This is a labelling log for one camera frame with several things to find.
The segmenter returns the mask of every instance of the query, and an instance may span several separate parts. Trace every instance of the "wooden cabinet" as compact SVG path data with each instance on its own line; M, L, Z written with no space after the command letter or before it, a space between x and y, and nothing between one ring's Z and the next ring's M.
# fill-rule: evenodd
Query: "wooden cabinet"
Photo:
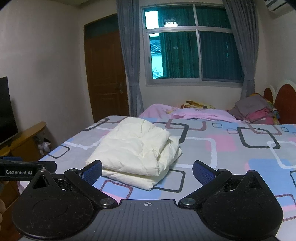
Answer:
M41 158L37 145L33 139L35 135L44 130L46 123L44 121L32 126L31 128L18 133L11 141L0 149L0 156L19 156L23 161L35 162ZM6 210L2 214L0 241L16 241L20 238L13 223L12 209L20 196L17 182L11 181L6 184L0 194L0 199L5 203Z

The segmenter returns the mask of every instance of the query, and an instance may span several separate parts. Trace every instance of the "crosshair marking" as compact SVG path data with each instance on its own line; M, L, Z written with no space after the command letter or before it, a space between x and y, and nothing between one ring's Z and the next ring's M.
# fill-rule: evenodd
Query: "crosshair marking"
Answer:
M144 203L144 205L145 205L146 207L149 207L149 206L151 206L151 205L153 205L153 204L150 203L150 202L146 202L146 203Z

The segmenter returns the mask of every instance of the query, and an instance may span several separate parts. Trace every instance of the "gray curtain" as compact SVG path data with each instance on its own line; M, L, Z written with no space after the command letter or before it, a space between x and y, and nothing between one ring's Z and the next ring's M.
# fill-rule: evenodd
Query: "gray curtain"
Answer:
M255 92L259 46L258 17L253 0L222 0L230 21L244 71L241 99Z
M116 5L121 48L130 91L131 116L139 116L143 112L143 101L139 86L139 0L116 0Z

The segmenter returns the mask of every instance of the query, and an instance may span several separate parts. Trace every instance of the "screw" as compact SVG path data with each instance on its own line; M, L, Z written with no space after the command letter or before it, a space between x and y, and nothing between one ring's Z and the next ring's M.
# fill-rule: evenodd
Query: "screw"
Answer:
M100 203L107 207L107 206L111 206L113 203L115 203L115 200L113 198L109 198L109 197L106 197L106 198L103 198Z
M192 206L195 204L195 200L193 198L187 197L181 200L181 203L185 206Z

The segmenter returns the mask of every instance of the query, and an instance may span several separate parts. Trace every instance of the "folded clothing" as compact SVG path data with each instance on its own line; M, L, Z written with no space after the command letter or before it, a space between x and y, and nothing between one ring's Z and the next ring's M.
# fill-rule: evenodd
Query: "folded clothing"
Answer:
M178 137L146 120L128 117L103 138L86 164L100 160L103 176L149 190L180 155ZM144 185L145 179L151 184Z
M278 111L259 94L241 99L229 113L238 120L252 124L278 124Z

